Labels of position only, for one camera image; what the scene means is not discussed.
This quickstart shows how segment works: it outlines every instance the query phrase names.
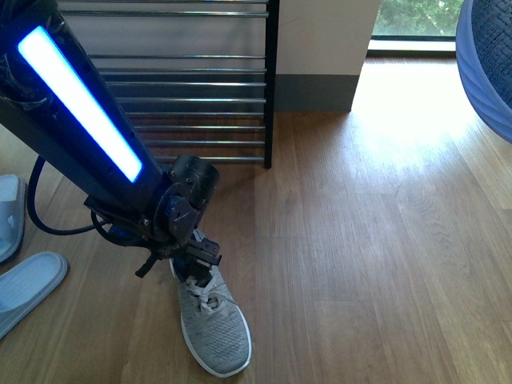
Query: glowing blue light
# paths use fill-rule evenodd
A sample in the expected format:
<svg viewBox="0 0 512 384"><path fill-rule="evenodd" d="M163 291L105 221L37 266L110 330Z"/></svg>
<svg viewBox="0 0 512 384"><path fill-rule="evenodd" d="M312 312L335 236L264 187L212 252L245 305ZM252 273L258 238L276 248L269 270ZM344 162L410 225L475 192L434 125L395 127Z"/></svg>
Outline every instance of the glowing blue light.
<svg viewBox="0 0 512 384"><path fill-rule="evenodd" d="M82 124L121 172L135 182L142 163L44 28L38 26L18 51Z"/></svg>

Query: green foliage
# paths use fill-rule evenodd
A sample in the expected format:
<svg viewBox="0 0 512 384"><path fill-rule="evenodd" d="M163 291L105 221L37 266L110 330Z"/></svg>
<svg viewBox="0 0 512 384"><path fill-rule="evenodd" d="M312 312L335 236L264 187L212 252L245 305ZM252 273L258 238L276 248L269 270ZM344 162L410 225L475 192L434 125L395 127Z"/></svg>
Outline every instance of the green foliage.
<svg viewBox="0 0 512 384"><path fill-rule="evenodd" d="M463 0L382 0L374 35L455 36Z"/></svg>

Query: slipper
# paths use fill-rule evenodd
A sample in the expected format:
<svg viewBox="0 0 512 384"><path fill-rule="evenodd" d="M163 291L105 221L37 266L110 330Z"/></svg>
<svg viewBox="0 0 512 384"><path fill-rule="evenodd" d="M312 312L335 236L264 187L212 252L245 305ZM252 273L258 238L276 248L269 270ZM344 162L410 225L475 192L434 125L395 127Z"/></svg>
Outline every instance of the slipper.
<svg viewBox="0 0 512 384"><path fill-rule="evenodd" d="M0 262L21 248L25 229L25 182L13 174L0 176Z"/></svg>
<svg viewBox="0 0 512 384"><path fill-rule="evenodd" d="M64 279L67 260L41 252L0 276L0 339Z"/></svg>

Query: white wall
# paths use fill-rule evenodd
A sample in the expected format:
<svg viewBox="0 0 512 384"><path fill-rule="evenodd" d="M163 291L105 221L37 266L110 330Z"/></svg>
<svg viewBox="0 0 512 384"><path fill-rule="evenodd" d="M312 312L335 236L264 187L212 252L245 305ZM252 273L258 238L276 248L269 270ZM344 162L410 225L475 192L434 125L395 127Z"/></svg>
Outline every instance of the white wall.
<svg viewBox="0 0 512 384"><path fill-rule="evenodd" d="M279 74L361 73L381 0L281 0Z"/></svg>

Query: hardwood floorboard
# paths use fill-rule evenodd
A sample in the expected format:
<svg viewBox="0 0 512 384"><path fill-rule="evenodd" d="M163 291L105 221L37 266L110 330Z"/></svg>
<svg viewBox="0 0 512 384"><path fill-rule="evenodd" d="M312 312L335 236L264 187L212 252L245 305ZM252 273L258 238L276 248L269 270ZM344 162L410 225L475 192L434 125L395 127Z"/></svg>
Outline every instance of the hardwood floorboard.
<svg viewBox="0 0 512 384"><path fill-rule="evenodd" d="M256 236L303 237L302 202L298 168L298 154L294 144L293 118L280 114L276 119L274 151L270 170L258 168L254 181L256 209Z"/></svg>
<svg viewBox="0 0 512 384"><path fill-rule="evenodd" d="M415 192L402 190L398 203L461 381L512 381L512 348L450 211L439 197Z"/></svg>
<svg viewBox="0 0 512 384"><path fill-rule="evenodd" d="M360 247L395 383L459 383L422 270L389 195L355 195Z"/></svg>
<svg viewBox="0 0 512 384"><path fill-rule="evenodd" d="M324 382L391 382L371 301L315 302Z"/></svg>
<svg viewBox="0 0 512 384"><path fill-rule="evenodd" d="M306 242L256 238L256 382L323 382Z"/></svg>

